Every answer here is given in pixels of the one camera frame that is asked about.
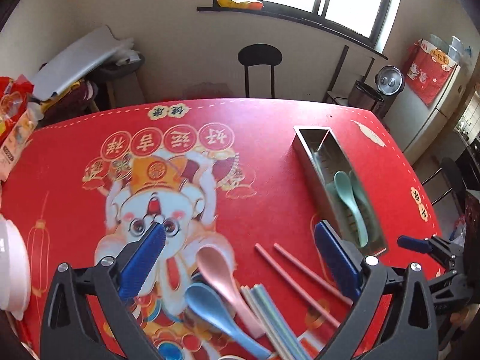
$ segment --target white refrigerator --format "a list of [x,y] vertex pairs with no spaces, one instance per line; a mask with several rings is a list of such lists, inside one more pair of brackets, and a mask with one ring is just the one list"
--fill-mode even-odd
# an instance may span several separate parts
[[465,90],[463,73],[457,65],[430,105],[407,83],[385,115],[383,121],[410,164],[428,149],[453,115]]

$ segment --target black chair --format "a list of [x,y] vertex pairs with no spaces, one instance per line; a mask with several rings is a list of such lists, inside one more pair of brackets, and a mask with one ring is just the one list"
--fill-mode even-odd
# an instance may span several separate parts
[[435,200],[431,205],[438,203],[444,197],[446,197],[450,192],[454,192],[457,196],[458,202],[460,203],[460,207],[462,208],[462,212],[465,212],[465,183],[463,182],[462,174],[460,173],[460,169],[458,168],[457,164],[451,158],[445,157],[440,162],[440,169],[436,171],[433,175],[431,175],[428,179],[426,179],[422,185],[428,183],[432,178],[434,178],[440,172],[443,173],[445,178],[448,180],[450,184],[450,189],[441,195],[437,200]]
[[250,97],[248,68],[256,65],[270,65],[272,99],[275,98],[275,66],[282,62],[282,58],[280,50],[269,44],[252,44],[240,50],[238,61],[245,67],[245,95],[247,97]]

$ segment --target silver screw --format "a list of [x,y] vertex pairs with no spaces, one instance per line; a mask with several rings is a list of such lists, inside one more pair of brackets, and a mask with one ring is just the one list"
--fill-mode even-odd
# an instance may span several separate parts
[[412,270],[415,272],[420,272],[422,270],[422,266],[418,262],[412,262],[412,264],[410,264],[410,268],[412,268]]
[[68,269],[68,264],[67,264],[66,262],[62,262],[62,263],[58,266],[58,271],[59,271],[59,272],[65,272],[67,269]]
[[102,258],[102,265],[103,266],[111,266],[111,264],[113,264],[114,261],[115,260],[114,260],[113,257],[107,256],[107,257]]
[[369,264],[369,266],[375,266],[378,264],[378,258],[375,256],[367,256],[365,257],[365,262]]

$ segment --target red tablecloth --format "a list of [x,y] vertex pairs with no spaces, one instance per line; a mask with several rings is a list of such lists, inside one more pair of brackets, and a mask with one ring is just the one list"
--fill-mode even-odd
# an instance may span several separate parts
[[[273,249],[278,242],[331,281],[312,240],[320,217],[291,147],[294,125],[332,128],[385,233],[388,251],[380,259],[401,267],[418,261],[429,278],[435,276],[433,260],[396,245],[401,234],[431,236],[438,223],[414,171],[368,111],[217,99],[100,112],[35,132],[4,187],[2,212],[22,233],[32,265],[25,322],[35,350],[56,267],[92,266],[116,255],[160,218],[171,222],[173,236],[130,306],[155,345],[177,348],[185,359],[249,357],[185,310],[195,252],[214,243],[236,267],[239,285],[263,283],[294,332],[318,352],[332,328],[254,251],[256,242],[262,244],[335,318],[345,317],[343,304]],[[105,341],[118,349],[98,304],[92,307]],[[381,311],[386,307],[385,301]],[[374,321],[365,345],[373,343],[381,321]],[[260,342],[268,345],[265,338]]]

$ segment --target lantern drawing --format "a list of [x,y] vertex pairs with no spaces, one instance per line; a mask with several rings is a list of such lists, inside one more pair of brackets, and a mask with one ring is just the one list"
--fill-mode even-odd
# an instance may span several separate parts
[[27,252],[30,260],[30,277],[32,281],[32,294],[41,298],[49,288],[47,277],[50,250],[50,235],[47,230],[43,212],[47,202],[48,193],[43,202],[40,219],[28,233]]

